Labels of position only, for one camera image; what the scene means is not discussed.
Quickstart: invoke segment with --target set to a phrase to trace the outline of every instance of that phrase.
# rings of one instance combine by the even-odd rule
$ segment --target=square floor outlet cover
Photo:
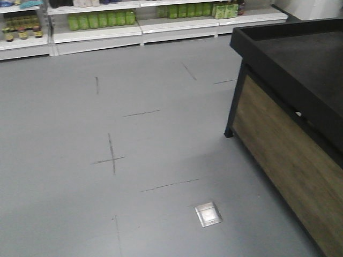
[[[203,227],[222,222],[222,218],[214,202],[199,205],[195,207],[195,211]]]

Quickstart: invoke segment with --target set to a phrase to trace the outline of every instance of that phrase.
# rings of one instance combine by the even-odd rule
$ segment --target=display table
[[[241,139],[327,257],[343,256],[343,19],[235,29],[225,131]]]

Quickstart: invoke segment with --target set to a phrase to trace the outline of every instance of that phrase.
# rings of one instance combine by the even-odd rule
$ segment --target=jar with lid
[[[13,35],[12,35],[11,31],[10,31],[10,28],[4,27],[2,29],[2,32],[5,34],[5,40],[7,42],[12,42],[13,41]]]
[[[27,32],[25,30],[25,27],[20,26],[18,28],[18,34],[19,34],[20,39],[22,40],[27,39]]]
[[[43,37],[43,32],[42,32],[42,28],[40,25],[33,26],[32,31],[33,31],[35,38],[39,39],[39,38]]]

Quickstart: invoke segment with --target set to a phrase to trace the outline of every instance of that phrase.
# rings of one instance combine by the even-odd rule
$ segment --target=bottle
[[[33,26],[32,31],[35,38],[39,39],[43,37],[43,32],[40,25]]]
[[[196,3],[195,4],[195,16],[199,17],[203,15],[203,4],[202,3]]]
[[[233,7],[232,7],[232,18],[235,18],[238,16],[238,2],[237,2],[237,0],[233,0],[232,5],[233,5]]]
[[[86,0],[79,0],[79,7],[81,7],[81,8],[87,7]]]
[[[135,24],[136,22],[136,16],[135,16],[135,13],[133,12],[133,10],[128,10],[126,13],[125,13],[125,23],[126,25],[133,25]]]
[[[122,10],[119,10],[116,12],[116,17],[117,17],[117,25],[123,26],[125,25],[125,12]]]
[[[177,18],[177,9],[178,9],[178,6],[176,4],[172,4],[168,6],[169,19]]]
[[[195,16],[195,4],[187,4],[187,17]]]
[[[106,12],[99,12],[98,13],[98,19],[99,19],[99,27],[100,28],[107,27],[107,15],[106,15]]]
[[[80,7],[80,1],[79,0],[73,0],[73,6]]]
[[[86,0],[86,6],[87,7],[92,6],[92,0]]]
[[[94,7],[100,6],[100,1],[99,0],[92,0],[92,6],[94,6]]]
[[[75,14],[68,15],[68,24],[71,31],[77,31],[79,29],[79,21]]]
[[[65,6],[73,6],[73,0],[65,0],[64,5]]]
[[[59,8],[58,0],[50,0],[51,8]]]
[[[223,19],[225,12],[225,5],[217,4],[215,7],[215,19]]]
[[[90,28],[99,28],[99,19],[97,12],[90,12],[88,14],[88,22],[90,24]]]
[[[164,18],[166,16],[165,6],[156,6],[156,17],[157,18]]]
[[[13,41],[13,35],[12,35],[12,33],[10,32],[10,28],[4,27],[4,28],[2,29],[2,32],[5,34],[5,40],[6,40],[7,42],[12,42],[12,41]]]
[[[245,1],[244,0],[239,0],[238,1],[238,15],[243,15],[245,12]]]
[[[79,28],[80,29],[89,29],[90,28],[87,13],[80,13],[78,20],[79,20]]]
[[[232,1],[229,1],[224,4],[224,19],[229,19],[232,17],[232,12],[233,12],[233,4]]]
[[[177,16],[179,18],[186,18],[186,16],[187,16],[187,5],[186,4],[179,4],[178,5]]]
[[[213,6],[212,6],[212,17],[213,17],[213,18],[215,17],[215,11],[216,11],[216,9],[217,9],[217,5],[218,5],[218,3],[215,2],[215,3],[213,3]]]
[[[18,28],[18,34],[19,34],[20,39],[22,39],[22,40],[27,39],[27,32],[25,30],[25,27],[20,26]]]
[[[212,3],[204,2],[203,3],[203,16],[210,16],[212,12]]]
[[[117,25],[116,13],[114,11],[107,12],[107,24],[108,26]]]

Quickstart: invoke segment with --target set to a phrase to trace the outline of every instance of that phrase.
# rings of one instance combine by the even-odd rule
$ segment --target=store shelf
[[[157,33],[167,31],[179,31],[183,29],[215,27],[218,25],[218,20],[212,17],[193,17],[193,18],[178,18],[178,19],[149,19],[138,21],[142,33]]]
[[[140,4],[139,1],[122,1],[116,4],[106,4],[100,5],[98,7],[74,7],[74,6],[61,6],[59,8],[51,8],[48,7],[47,14],[48,15],[56,15],[56,14],[68,14],[68,13],[81,13],[81,12],[98,12],[98,11],[109,11],[109,10],[121,10],[121,9],[132,9],[132,8],[139,8]]]
[[[48,55],[50,46],[48,44],[48,29],[43,28],[43,37],[37,39],[32,31],[28,31],[29,38],[21,40],[17,33],[13,33],[14,40],[6,42],[0,38],[0,60],[21,58],[36,55]]]
[[[190,4],[190,3],[203,3],[203,2],[217,2],[218,0],[140,0],[140,7],[171,5],[171,4]]]
[[[18,5],[12,5],[9,7],[0,7],[0,13],[9,13],[9,12],[23,12],[23,11],[32,11],[32,10],[39,10],[40,5],[20,9]]]
[[[220,19],[217,21],[220,26],[223,26],[223,25],[246,24],[246,23],[260,22],[260,21],[276,21],[276,20],[285,21],[287,18],[288,16],[284,14],[283,12],[280,12],[274,8],[268,8],[268,9],[259,9],[259,10],[247,10],[242,16],[238,16],[236,18],[231,18],[231,19]]]
[[[12,42],[6,42],[5,40],[0,41],[0,51],[25,48],[25,47],[34,47],[42,46],[48,44],[48,35],[45,33],[42,38],[37,39],[32,34],[29,34],[29,38],[21,40],[18,36],[14,37]]]
[[[53,42],[58,44],[95,39],[109,39],[115,37],[129,37],[137,35],[141,35],[141,29],[137,24],[98,29],[86,29],[78,31],[70,31],[67,24],[65,24],[55,26]]]

